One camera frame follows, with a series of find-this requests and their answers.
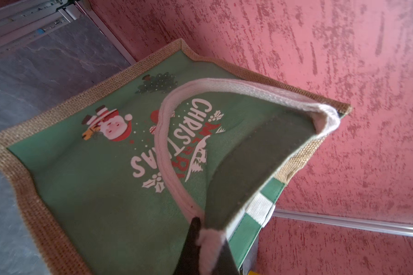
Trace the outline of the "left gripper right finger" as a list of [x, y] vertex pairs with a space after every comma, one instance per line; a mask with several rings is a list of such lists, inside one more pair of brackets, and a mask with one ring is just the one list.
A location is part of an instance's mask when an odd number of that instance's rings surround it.
[[218, 261], [213, 270], [213, 275], [240, 275], [227, 240], [225, 240], [221, 249]]

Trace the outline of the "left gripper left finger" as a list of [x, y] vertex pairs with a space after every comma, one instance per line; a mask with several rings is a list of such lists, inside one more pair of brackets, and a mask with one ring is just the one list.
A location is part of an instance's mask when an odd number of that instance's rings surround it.
[[196, 244], [201, 230], [201, 220], [195, 217], [191, 220], [187, 237], [173, 275], [199, 275], [200, 247]]

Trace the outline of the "green burlap canvas bag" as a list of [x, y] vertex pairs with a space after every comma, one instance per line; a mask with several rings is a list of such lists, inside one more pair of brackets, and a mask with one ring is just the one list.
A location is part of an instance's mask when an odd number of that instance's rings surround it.
[[0, 171], [53, 275], [172, 275], [195, 217], [213, 275], [351, 109], [180, 39], [0, 132]]

